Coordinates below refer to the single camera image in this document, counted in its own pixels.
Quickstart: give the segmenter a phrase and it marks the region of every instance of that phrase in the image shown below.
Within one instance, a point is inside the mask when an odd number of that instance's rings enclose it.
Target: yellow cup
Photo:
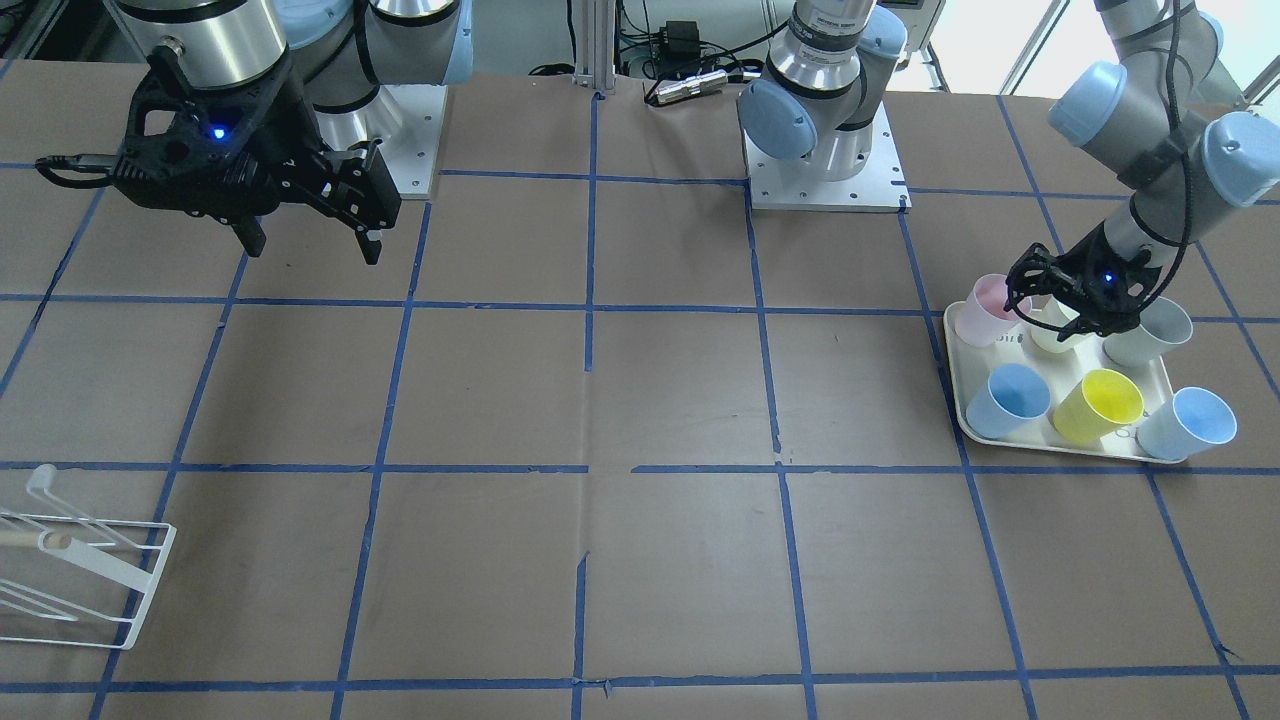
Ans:
[[[1092,370],[1053,410],[1053,427],[1075,445],[1132,425],[1142,418],[1142,391],[1133,380],[1106,368]]]

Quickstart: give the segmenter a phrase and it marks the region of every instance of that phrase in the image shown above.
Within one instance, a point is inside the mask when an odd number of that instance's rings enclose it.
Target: plastic cup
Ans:
[[[1005,286],[1005,275],[991,274],[978,278],[969,299],[956,315],[956,334],[960,340],[974,347],[987,347],[1000,340],[1018,325],[1019,318],[1015,313],[1005,313],[1005,300],[1009,291]],[[1023,313],[1032,311],[1032,299],[1024,299],[1018,304]]]
[[[1056,297],[1050,297],[1037,319],[1043,323],[1048,323],[1050,325],[1062,327],[1079,316],[1079,313],[1060,304]],[[1062,342],[1059,342],[1056,332],[1032,325],[1032,342],[1041,346],[1041,348],[1046,352],[1053,352],[1055,355],[1059,352],[1066,352],[1076,345],[1080,345],[1084,342],[1085,337],[1088,336],[1074,334]]]
[[[1225,400],[1201,387],[1184,387],[1138,425],[1138,445],[1152,457],[1187,457],[1231,442],[1235,413]]]
[[[1142,368],[1192,338],[1192,318],[1167,297],[1157,297],[1142,311],[1137,328],[1102,341],[1102,350],[1116,365]]]
[[[1069,442],[1089,445],[1142,418],[1142,391],[1106,368],[1091,370],[1053,410],[1053,427]]]
[[[973,432],[996,439],[1048,413],[1048,383],[1027,365],[1009,363],[991,372],[969,401],[965,420]]]

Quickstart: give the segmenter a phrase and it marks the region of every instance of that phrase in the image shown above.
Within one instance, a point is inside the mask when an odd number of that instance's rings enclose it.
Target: blue cup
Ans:
[[[1051,402],[1048,383],[1039,373],[1009,363],[991,372],[964,416],[973,432],[997,439],[1048,413]]]
[[[1138,445],[1152,457],[1185,460],[1231,442],[1235,413],[1225,400],[1201,387],[1184,387],[1138,425]]]

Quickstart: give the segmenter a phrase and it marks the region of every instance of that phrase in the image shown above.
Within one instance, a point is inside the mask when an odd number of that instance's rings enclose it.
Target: light blue joint cap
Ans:
[[[906,47],[906,26],[892,10],[876,5],[867,29],[858,38],[858,50],[896,60]]]
[[[294,50],[334,28],[351,12],[352,0],[274,0],[284,38]]]
[[[458,0],[458,32],[453,37],[453,53],[444,70],[443,85],[458,85],[471,79],[475,69],[475,46],[471,42],[471,0]]]
[[[1084,147],[1102,132],[1124,96],[1129,70],[1098,60],[1048,110],[1048,124],[1074,147]]]
[[[818,145],[818,128],[799,100],[782,86],[756,79],[737,97],[737,119],[748,137],[771,158],[799,160]]]
[[[1236,111],[1204,131],[1204,172],[1217,193],[1236,208],[1257,202],[1280,182],[1280,128]]]

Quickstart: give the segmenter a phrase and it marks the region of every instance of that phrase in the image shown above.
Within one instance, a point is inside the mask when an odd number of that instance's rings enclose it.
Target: white tray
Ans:
[[[1092,455],[1094,457],[1114,457],[1117,460],[1138,460],[1143,462],[1160,462],[1171,465],[1176,461],[1160,460],[1147,455],[1138,445],[1135,427],[1129,425],[1102,437],[1089,445],[1075,445],[1060,436],[1050,421],[1052,407],[1075,388],[1080,378],[1089,370],[1110,368],[1124,373],[1142,391],[1146,405],[1143,418],[1174,396],[1174,388],[1169,384],[1169,372],[1165,370],[1165,361],[1160,357],[1152,360],[1146,368],[1123,368],[1116,365],[1102,351],[1102,338],[1091,334],[1074,348],[1062,354],[1053,354],[1042,350],[1032,341],[1030,327],[1019,323],[1012,331],[987,347],[974,347],[955,333],[955,315],[964,306],[964,301],[952,302],[942,315],[942,327],[947,341],[947,364],[951,366],[951,388],[955,393],[952,398],[956,406],[956,418],[964,434],[983,445],[1000,447],[1021,447],[1025,450],[1047,450],[1050,452],[1068,452],[1071,455]],[[1037,316],[1039,310],[1032,310],[1032,316]],[[987,375],[993,369],[1005,363],[1020,363],[1034,369],[1044,382],[1052,397],[1050,413],[1043,418],[1027,423],[1001,439],[988,439],[973,432],[964,418],[965,407],[978,393]]]

